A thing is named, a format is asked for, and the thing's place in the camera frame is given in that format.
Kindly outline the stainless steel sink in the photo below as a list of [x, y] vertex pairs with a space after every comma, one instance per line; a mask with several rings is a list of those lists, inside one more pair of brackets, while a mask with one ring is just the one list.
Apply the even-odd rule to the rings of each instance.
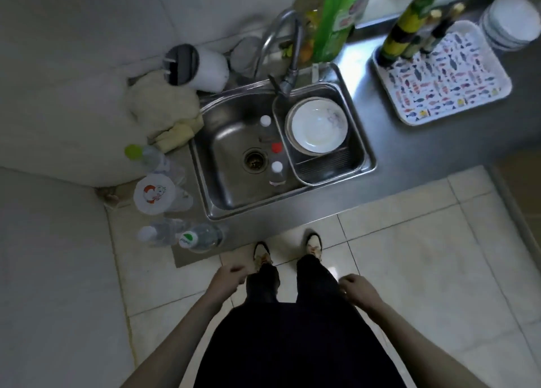
[[[315, 69], [302, 69], [297, 89], [312, 84], [329, 82], [337, 85], [348, 96], [354, 107], [346, 84], [334, 63], [318, 64]], [[199, 189], [205, 212], [210, 220], [221, 220], [273, 202], [291, 198], [321, 186], [305, 186], [295, 177], [288, 156], [283, 156], [287, 182], [278, 187], [269, 184], [271, 143], [282, 142], [274, 120], [272, 104], [278, 97], [268, 80], [260, 81], [223, 92], [210, 99], [202, 108], [204, 126], [190, 143]], [[273, 120], [274, 135], [270, 141], [260, 141], [260, 117], [269, 115]], [[376, 168], [376, 159], [355, 110], [355, 123], [362, 130], [362, 137], [369, 147]], [[253, 147], [267, 153], [268, 166], [261, 174], [249, 174], [242, 167], [243, 154]], [[349, 179], [370, 172], [357, 174]]]

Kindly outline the green dish soap bottle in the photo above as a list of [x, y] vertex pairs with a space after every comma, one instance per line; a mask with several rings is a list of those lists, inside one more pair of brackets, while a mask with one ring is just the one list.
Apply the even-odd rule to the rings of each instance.
[[330, 62], [340, 53], [356, 20], [360, 0], [324, 0], [315, 38], [312, 62]]

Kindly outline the person's left forearm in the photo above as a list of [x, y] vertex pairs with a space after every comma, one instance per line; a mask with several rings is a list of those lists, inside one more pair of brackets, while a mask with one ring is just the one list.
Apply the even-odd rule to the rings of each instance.
[[120, 388], [179, 388], [197, 346], [224, 302], [206, 294], [200, 297]]

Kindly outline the person's left hand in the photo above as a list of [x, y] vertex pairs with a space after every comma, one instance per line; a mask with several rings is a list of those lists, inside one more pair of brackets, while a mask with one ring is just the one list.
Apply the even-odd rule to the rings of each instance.
[[243, 284], [249, 274], [244, 265], [225, 265], [214, 274], [205, 294], [205, 300], [212, 305], [221, 305]]

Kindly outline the stack of white plates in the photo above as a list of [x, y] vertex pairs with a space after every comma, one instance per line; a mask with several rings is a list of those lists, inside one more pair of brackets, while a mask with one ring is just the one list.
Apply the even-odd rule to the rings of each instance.
[[495, 0], [479, 26], [493, 50], [519, 51], [541, 36], [541, 14], [529, 0]]

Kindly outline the clear bottle green white cap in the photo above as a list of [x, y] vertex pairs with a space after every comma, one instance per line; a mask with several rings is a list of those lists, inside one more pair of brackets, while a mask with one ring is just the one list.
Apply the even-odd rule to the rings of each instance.
[[209, 223], [194, 225], [178, 235], [179, 247], [195, 254], [204, 254], [220, 246], [224, 240], [223, 231]]

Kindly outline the yellow liquid bottle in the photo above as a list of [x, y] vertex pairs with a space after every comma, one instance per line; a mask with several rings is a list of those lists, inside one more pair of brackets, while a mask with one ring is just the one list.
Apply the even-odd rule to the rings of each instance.
[[299, 55], [301, 65], [312, 60], [315, 35], [321, 22], [321, 10], [325, 0], [295, 0], [293, 7], [302, 18], [304, 32]]

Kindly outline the person's right forearm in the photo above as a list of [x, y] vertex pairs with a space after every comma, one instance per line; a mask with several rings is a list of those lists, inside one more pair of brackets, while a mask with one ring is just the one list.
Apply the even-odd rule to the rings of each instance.
[[385, 333], [417, 388], [489, 388], [383, 301], [362, 309]]

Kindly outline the sink drain strainer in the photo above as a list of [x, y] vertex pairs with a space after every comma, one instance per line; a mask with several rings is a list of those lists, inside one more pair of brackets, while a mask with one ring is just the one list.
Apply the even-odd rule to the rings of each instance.
[[268, 166], [267, 153], [258, 147], [249, 148], [242, 159], [242, 167], [249, 174], [261, 174]]

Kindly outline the person's left shoe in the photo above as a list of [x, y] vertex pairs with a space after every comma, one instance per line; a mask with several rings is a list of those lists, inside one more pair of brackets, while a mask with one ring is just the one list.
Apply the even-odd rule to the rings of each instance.
[[253, 251], [254, 268], [258, 271], [264, 264], [273, 265], [269, 248], [265, 241], [256, 243]]

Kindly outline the person's right shoe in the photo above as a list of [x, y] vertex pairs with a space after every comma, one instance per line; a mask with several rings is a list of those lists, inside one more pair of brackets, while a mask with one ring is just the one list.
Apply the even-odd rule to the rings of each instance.
[[322, 241], [316, 232], [310, 232], [306, 238], [305, 254], [315, 257], [318, 261], [322, 260]]

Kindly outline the white fish print tray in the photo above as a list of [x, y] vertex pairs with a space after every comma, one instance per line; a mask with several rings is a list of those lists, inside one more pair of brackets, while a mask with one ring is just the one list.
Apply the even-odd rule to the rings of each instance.
[[399, 58], [390, 67], [372, 63], [398, 118], [419, 126], [506, 98], [512, 81], [477, 24], [456, 21], [435, 50]]

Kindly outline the dark bottle with gold cap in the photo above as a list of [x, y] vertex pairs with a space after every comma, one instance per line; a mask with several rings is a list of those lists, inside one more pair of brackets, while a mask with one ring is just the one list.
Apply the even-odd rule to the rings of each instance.
[[433, 52], [436, 46], [442, 41], [446, 35], [448, 29], [456, 22], [456, 20], [462, 15], [466, 6], [464, 3], [456, 3], [450, 8], [445, 18], [435, 26], [430, 35], [425, 39], [425, 42], [420, 48], [420, 53], [423, 55], [429, 55]]
[[424, 26], [421, 27], [421, 29], [413, 37], [411, 43], [409, 43], [408, 47], [404, 50], [404, 52], [402, 52], [402, 58], [411, 60], [415, 54], [420, 51], [423, 43], [441, 21], [442, 15], [441, 9], [437, 8], [430, 11]]

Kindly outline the steel sink faucet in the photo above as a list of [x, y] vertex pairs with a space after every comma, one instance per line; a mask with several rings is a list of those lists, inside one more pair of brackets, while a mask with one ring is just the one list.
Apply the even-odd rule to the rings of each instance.
[[294, 8], [287, 8], [283, 10], [274, 20], [271, 22], [265, 34], [262, 36], [259, 49], [255, 54], [252, 78], [258, 79], [262, 64], [267, 57], [271, 47], [274, 44], [282, 27], [293, 22], [294, 37], [293, 37], [293, 49], [292, 56], [289, 63], [289, 67], [281, 80], [277, 81], [272, 75], [268, 75], [268, 79], [272, 83], [277, 94], [288, 97], [295, 87], [298, 73], [299, 73], [299, 57], [300, 50], [304, 39], [304, 25], [301, 16]]

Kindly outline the yellow cloth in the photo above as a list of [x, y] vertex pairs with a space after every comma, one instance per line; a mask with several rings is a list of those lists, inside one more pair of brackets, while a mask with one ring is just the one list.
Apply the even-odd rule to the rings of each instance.
[[155, 138], [152, 138], [150, 145], [167, 154], [188, 144], [203, 126], [204, 120], [201, 113], [191, 119], [180, 119], [170, 129], [160, 132]]

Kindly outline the steel drain basket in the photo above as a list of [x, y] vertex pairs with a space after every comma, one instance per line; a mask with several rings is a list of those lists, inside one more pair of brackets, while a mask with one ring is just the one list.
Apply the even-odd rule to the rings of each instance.
[[337, 85], [317, 83], [288, 98], [276, 97], [272, 111], [293, 173], [303, 185], [326, 185], [374, 169], [355, 109]]

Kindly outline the cream cloth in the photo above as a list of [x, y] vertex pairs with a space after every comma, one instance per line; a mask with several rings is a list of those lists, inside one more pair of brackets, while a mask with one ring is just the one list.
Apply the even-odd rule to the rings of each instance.
[[187, 125], [195, 134], [204, 125], [197, 92], [185, 85], [170, 85], [162, 70], [145, 74], [129, 87], [125, 103], [149, 139], [177, 123]]

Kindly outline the plastic cup with printed lid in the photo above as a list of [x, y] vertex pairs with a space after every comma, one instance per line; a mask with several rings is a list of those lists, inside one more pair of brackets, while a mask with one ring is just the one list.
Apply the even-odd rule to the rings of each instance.
[[166, 175], [156, 173], [147, 175], [137, 183], [133, 202], [139, 212], [150, 216], [186, 212], [194, 205], [191, 194]]

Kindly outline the clear bottle with white cap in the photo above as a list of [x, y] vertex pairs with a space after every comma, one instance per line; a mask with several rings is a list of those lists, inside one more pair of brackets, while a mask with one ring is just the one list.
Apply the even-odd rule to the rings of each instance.
[[143, 226], [136, 234], [138, 241], [149, 247], [168, 247], [179, 243], [179, 236], [189, 226], [188, 221], [163, 218]]

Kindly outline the dark shirt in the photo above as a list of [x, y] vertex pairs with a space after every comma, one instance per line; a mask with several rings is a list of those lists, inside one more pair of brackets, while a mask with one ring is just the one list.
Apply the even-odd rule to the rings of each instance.
[[194, 388], [406, 388], [357, 309], [247, 303], [220, 322]]

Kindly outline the white tumbler with dark lid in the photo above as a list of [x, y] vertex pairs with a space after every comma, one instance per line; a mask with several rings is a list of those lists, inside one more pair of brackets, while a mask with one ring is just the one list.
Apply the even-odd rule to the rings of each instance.
[[166, 81], [173, 86], [220, 93], [230, 71], [226, 57], [201, 46], [184, 43], [170, 49], [162, 60]]

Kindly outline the person's shoe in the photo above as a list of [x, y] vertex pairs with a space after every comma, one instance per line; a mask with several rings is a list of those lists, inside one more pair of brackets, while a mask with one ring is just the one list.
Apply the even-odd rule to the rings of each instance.
[[273, 265], [269, 248], [265, 241], [256, 243], [253, 251], [254, 268], [258, 271], [264, 264]]
[[322, 260], [322, 241], [316, 232], [310, 232], [306, 238], [305, 254], [315, 257], [318, 261]]

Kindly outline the clear bottle with green cap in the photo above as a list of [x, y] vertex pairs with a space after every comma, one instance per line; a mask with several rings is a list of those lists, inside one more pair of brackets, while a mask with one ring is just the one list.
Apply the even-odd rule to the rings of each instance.
[[124, 153], [129, 160], [144, 166], [147, 174], [167, 174], [171, 171], [170, 160], [153, 145], [127, 145]]

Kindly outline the black trousers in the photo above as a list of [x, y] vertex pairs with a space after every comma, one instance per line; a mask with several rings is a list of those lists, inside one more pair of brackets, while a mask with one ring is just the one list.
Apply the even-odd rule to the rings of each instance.
[[[278, 269], [268, 261], [260, 264], [246, 280], [244, 305], [278, 303], [280, 278]], [[338, 281], [314, 255], [308, 254], [296, 263], [296, 302], [318, 305], [338, 301], [343, 297]]]

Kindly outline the grey mesh scrubber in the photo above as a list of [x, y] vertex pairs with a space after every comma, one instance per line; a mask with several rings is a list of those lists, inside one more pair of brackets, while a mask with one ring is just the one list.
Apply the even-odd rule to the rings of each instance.
[[252, 78], [256, 58], [259, 57], [261, 38], [247, 36], [242, 38], [232, 49], [229, 57], [230, 69], [247, 78]]

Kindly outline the tall green yellow striped bottle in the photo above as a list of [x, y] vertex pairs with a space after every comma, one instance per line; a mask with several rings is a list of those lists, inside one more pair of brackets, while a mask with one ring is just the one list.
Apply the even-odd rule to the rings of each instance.
[[426, 23], [434, 0], [413, 0], [394, 24], [376, 55], [380, 67], [389, 67], [403, 54]]

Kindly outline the person's right hand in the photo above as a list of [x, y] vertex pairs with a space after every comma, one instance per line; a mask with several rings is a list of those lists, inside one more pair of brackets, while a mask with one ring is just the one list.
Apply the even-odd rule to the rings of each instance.
[[360, 301], [350, 301], [357, 308], [371, 314], [377, 311], [382, 305], [383, 300], [372, 284], [360, 275]]

